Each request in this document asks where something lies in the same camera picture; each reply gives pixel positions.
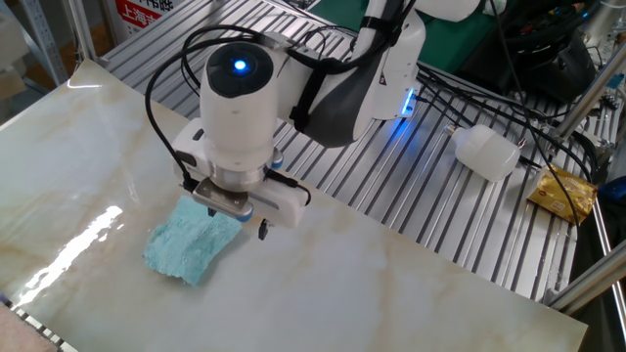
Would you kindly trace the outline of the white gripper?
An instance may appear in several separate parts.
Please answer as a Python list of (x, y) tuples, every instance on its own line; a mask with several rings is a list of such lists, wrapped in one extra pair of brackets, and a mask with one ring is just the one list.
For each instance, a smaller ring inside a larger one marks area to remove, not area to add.
[(273, 168), (282, 155), (273, 151), (270, 159), (256, 170), (233, 172), (221, 169), (206, 156), (207, 135), (198, 118), (191, 120), (177, 135), (173, 149), (198, 184), (191, 190), (193, 200), (207, 207), (209, 217), (217, 212), (241, 222), (252, 216), (263, 218), (258, 238), (264, 241), (269, 222), (295, 228), (310, 202), (306, 188)]

